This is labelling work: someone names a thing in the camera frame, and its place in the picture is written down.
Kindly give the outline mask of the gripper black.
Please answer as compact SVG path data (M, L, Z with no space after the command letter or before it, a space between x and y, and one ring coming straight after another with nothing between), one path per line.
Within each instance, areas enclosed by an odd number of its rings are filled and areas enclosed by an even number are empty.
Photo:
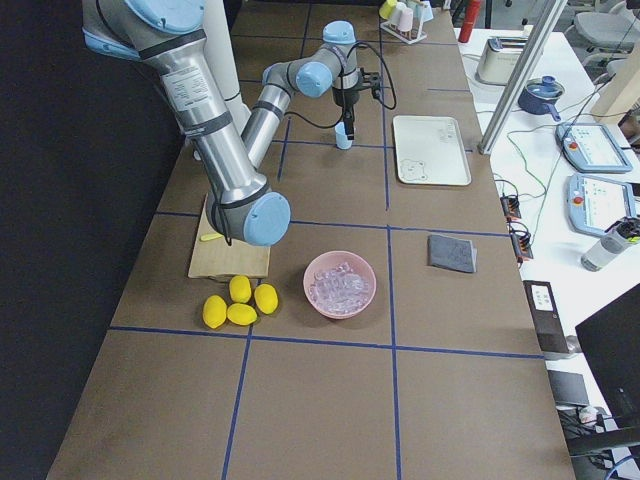
M355 136L354 107L360 99L360 86L361 72L359 69L355 69L346 75L338 76L332 84L334 103L343 111L341 118L341 136L344 138L354 139Z

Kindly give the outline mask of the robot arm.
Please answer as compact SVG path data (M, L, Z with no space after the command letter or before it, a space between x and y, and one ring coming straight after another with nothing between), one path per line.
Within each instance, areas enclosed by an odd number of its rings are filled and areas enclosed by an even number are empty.
M211 192L207 215L227 241L271 246L287 232L291 210L259 167L295 94L328 90L354 133L353 105L363 73L351 23L327 24L311 56L263 73L252 108L241 102L225 7L220 1L85 1L87 47L156 70L176 120L200 155Z

